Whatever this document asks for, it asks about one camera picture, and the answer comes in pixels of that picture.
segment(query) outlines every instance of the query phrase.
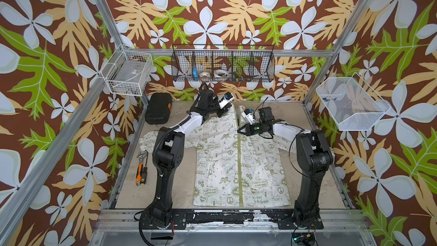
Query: black case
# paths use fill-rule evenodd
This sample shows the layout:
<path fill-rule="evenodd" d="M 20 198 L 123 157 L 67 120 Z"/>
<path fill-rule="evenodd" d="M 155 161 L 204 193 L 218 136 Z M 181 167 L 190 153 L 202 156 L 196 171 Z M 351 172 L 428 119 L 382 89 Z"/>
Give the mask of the black case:
<path fill-rule="evenodd" d="M 145 121 L 148 124 L 167 123 L 171 110 L 171 95 L 168 93 L 152 94 L 149 107 L 145 112 Z"/>

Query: wire basket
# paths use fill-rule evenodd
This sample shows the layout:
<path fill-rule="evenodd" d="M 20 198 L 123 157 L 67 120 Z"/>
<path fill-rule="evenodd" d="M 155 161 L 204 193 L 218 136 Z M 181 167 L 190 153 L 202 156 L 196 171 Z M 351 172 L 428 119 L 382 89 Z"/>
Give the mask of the wire basket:
<path fill-rule="evenodd" d="M 390 109 L 390 105 L 356 73 L 352 77 L 330 77 L 317 87 L 316 92 L 340 131 L 367 131 Z"/>
<path fill-rule="evenodd" d="M 122 51 L 114 54 L 107 64 L 112 67 L 104 79 L 111 93 L 142 96 L 153 67 L 151 54 Z"/>
<path fill-rule="evenodd" d="M 245 81 L 271 82 L 274 79 L 273 46 L 227 45 L 227 49 L 191 49 L 173 47 L 171 58 L 174 81 Z"/>

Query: white wire basket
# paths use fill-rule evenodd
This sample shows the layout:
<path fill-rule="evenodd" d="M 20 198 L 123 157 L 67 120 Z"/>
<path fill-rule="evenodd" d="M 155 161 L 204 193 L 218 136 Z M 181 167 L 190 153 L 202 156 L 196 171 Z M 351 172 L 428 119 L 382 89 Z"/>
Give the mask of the white wire basket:
<path fill-rule="evenodd" d="M 123 51 L 114 56 L 108 62 L 113 66 L 104 78 L 111 93 L 142 96 L 153 67 L 151 54 Z"/>
<path fill-rule="evenodd" d="M 367 131 L 390 109 L 390 104 L 357 73 L 330 77 L 316 92 L 340 131 Z"/>

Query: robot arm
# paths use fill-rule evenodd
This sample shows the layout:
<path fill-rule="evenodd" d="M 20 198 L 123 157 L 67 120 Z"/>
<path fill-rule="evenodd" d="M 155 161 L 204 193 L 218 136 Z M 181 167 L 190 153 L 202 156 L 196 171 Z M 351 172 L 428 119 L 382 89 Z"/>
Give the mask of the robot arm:
<path fill-rule="evenodd" d="M 255 123 L 253 110 L 245 110 L 243 117 L 249 123 L 238 129 L 238 133 L 246 136 L 269 133 L 284 137 L 291 142 L 296 141 L 297 161 L 302 169 L 302 182 L 298 199 L 295 201 L 292 220 L 296 227 L 307 227 L 314 224 L 322 229 L 319 221 L 319 193 L 322 179 L 334 160 L 328 142 L 321 130 L 310 131 L 275 120 L 270 107 L 259 109 L 259 123 Z"/>
<path fill-rule="evenodd" d="M 173 204 L 171 197 L 173 178 L 183 158 L 185 135 L 202 125 L 210 114 L 216 113 L 221 117 L 231 107 L 230 102 L 234 97 L 230 92 L 219 100 L 212 90 L 203 87 L 206 87 L 205 83 L 200 86 L 198 98 L 187 111 L 188 116 L 171 128 L 162 127 L 158 132 L 152 153 L 153 164 L 158 174 L 156 192 L 153 202 L 142 212 L 140 222 L 143 225 L 152 224 L 157 227 L 169 225 Z M 171 146 L 167 144 L 170 141 L 173 141 Z"/>

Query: green stripe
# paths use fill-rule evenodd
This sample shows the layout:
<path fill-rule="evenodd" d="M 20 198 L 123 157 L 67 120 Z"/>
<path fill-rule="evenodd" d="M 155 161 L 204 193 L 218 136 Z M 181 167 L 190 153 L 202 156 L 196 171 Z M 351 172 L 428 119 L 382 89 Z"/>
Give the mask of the green stripe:
<path fill-rule="evenodd" d="M 241 140 L 240 140 L 240 134 L 238 134 L 238 140 L 237 140 L 237 148 L 238 148 L 238 193 L 239 193 L 239 202 L 240 206 L 243 206 L 243 184 L 241 183 Z"/>

